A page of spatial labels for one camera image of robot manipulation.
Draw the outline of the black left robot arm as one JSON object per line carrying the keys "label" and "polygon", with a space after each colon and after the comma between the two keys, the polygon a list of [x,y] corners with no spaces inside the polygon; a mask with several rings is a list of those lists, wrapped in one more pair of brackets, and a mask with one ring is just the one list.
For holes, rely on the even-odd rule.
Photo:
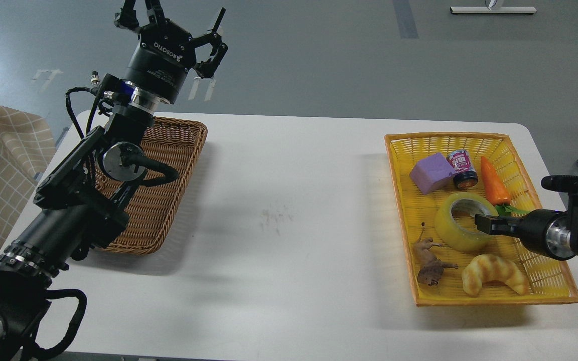
{"label": "black left robot arm", "polygon": [[228,47],[219,34],[225,8],[206,33],[193,37],[165,17],[159,1],[145,3],[141,26],[126,1],[114,24],[138,45],[125,76],[93,72],[90,87],[66,92],[66,109],[80,142],[36,189],[41,212],[0,254],[0,360],[50,359],[73,342],[87,307],[78,289],[50,290],[67,260],[83,260],[126,230],[126,208],[140,188],[176,181],[174,167],[140,146],[161,104],[174,104],[190,70],[212,79]]}

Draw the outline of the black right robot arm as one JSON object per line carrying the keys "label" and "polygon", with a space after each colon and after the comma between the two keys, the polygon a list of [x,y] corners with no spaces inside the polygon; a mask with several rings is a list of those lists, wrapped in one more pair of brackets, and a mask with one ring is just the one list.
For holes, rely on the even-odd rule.
{"label": "black right robot arm", "polygon": [[550,175],[541,187],[568,195],[566,211],[536,209],[523,217],[476,215],[476,228],[488,235],[518,238],[525,249],[566,261],[578,256],[578,176]]}

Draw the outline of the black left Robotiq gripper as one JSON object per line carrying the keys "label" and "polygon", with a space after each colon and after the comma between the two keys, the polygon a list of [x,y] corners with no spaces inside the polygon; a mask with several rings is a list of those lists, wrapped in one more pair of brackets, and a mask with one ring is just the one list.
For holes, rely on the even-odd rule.
{"label": "black left Robotiq gripper", "polygon": [[[157,95],[163,102],[174,104],[191,68],[191,60],[195,60],[187,45],[192,35],[177,25],[168,25],[161,1],[144,1],[149,23],[141,26],[135,3],[124,1],[114,16],[115,27],[138,35],[138,45],[126,67],[124,79]],[[226,9],[222,7],[209,32],[197,38],[199,47],[211,46],[208,59],[194,66],[200,79],[213,78],[228,51],[218,32],[225,14]]]}

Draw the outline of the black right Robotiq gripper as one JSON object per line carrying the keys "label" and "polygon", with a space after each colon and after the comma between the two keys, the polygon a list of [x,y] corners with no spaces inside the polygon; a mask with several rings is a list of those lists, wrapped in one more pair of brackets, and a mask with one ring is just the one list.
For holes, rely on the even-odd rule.
{"label": "black right Robotiq gripper", "polygon": [[499,217],[475,214],[474,224],[486,235],[518,238],[523,247],[553,260],[572,258],[570,230],[564,211],[537,209],[523,217]]}

